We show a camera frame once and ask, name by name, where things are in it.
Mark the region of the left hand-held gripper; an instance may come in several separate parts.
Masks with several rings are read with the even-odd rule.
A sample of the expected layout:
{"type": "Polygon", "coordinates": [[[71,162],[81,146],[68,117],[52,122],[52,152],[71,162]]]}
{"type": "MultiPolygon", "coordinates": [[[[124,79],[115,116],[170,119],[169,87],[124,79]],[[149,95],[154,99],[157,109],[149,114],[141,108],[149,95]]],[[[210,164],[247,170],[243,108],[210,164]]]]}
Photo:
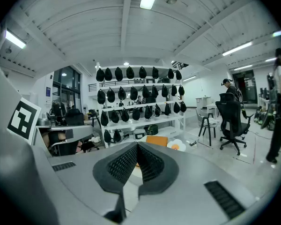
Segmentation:
{"type": "Polygon", "coordinates": [[[24,140],[33,140],[36,129],[45,128],[48,131],[64,132],[67,139],[79,140],[92,134],[89,125],[81,126],[37,126],[41,108],[30,101],[21,98],[7,125],[7,131],[21,136],[24,140]]]}

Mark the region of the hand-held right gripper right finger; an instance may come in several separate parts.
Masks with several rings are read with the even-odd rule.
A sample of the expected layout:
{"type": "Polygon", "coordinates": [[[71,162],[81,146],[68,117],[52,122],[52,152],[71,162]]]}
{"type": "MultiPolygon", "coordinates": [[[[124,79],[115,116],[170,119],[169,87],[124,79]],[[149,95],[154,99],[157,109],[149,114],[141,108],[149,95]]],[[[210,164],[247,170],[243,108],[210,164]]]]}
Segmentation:
{"type": "Polygon", "coordinates": [[[176,180],[179,174],[177,162],[148,143],[137,145],[137,163],[142,173],[143,184],[139,195],[157,195],[164,192],[176,180]]]}

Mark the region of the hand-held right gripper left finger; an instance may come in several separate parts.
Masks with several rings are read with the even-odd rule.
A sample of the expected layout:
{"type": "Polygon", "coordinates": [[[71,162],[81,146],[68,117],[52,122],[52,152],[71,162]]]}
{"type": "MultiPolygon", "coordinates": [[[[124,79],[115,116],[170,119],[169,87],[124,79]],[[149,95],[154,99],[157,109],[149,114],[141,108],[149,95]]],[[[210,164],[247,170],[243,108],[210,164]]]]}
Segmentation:
{"type": "Polygon", "coordinates": [[[129,143],[126,147],[96,162],[93,177],[99,186],[108,193],[118,196],[114,210],[104,217],[112,222],[121,223],[126,218],[123,187],[137,164],[138,144],[129,143]]]}

